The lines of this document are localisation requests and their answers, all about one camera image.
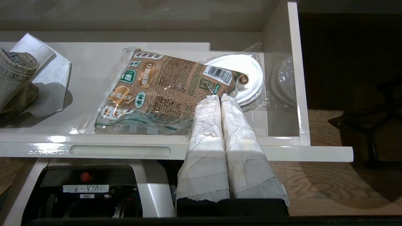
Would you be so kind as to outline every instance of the green label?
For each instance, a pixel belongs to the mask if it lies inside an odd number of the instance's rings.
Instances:
[[[139,92],[137,96],[135,97],[135,102],[134,105],[136,108],[141,108],[144,105],[145,102],[145,92]]]
[[[125,72],[123,72],[120,82],[132,84],[135,79],[135,74],[136,74],[135,70],[126,70]]]
[[[216,84],[215,89],[213,89],[213,93],[214,93],[214,94],[217,94],[220,87],[221,87],[220,84]]]
[[[138,65],[141,63],[141,60],[133,60],[130,62],[130,64],[128,65],[129,67],[138,67]]]

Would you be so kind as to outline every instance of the stack of plates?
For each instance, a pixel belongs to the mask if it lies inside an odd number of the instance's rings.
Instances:
[[[232,96],[240,107],[255,101],[264,90],[264,73],[260,64],[245,54],[224,55],[206,63],[219,68],[241,72],[248,76],[248,83],[240,85],[236,82],[237,93]]]

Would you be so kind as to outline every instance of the white cabinet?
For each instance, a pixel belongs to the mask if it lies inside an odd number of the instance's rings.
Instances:
[[[9,11],[13,7],[21,6],[11,4]],[[351,147],[310,146],[296,2],[167,0],[153,6],[140,0],[88,0],[37,14],[1,15],[1,28],[12,31],[0,31],[0,47],[9,50],[29,31],[68,58],[72,71],[66,107],[48,118],[0,128],[0,156],[184,159],[185,136],[77,134],[84,115],[103,98],[96,93],[121,50],[138,46],[197,61],[262,41],[266,81],[278,62],[293,57],[297,102],[284,109],[272,107],[280,104],[272,100],[267,111],[246,113],[267,158],[353,161]]]

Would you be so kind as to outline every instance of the jeans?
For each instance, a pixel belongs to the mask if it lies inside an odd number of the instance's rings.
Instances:
[[[31,54],[0,49],[0,117],[18,115],[36,99],[38,88],[31,80],[38,68]]]

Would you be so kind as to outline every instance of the barcode label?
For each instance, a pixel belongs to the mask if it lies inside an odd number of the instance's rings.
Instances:
[[[80,199],[94,199],[95,194],[81,194]]]
[[[213,79],[216,79],[227,86],[232,81],[232,73],[222,68],[207,66],[203,74]]]

